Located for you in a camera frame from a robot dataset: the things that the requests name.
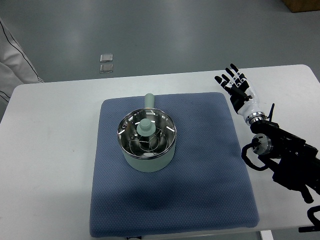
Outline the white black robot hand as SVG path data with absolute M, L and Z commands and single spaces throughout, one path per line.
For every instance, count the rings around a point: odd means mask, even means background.
M 233 64 L 225 69 L 226 74 L 214 79 L 229 94 L 234 111 L 250 126 L 265 120 L 266 114 L 260 108 L 260 100 L 251 81 Z

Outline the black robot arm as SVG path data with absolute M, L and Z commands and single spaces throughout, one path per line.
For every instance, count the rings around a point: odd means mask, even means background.
M 320 160 L 318 149 L 280 128 L 272 121 L 272 114 L 254 113 L 248 119 L 254 133 L 251 143 L 242 148 L 241 158 L 256 170 L 273 171 L 274 182 L 288 190 L 300 192 L 307 204 L 313 203 L 310 193 L 320 192 Z

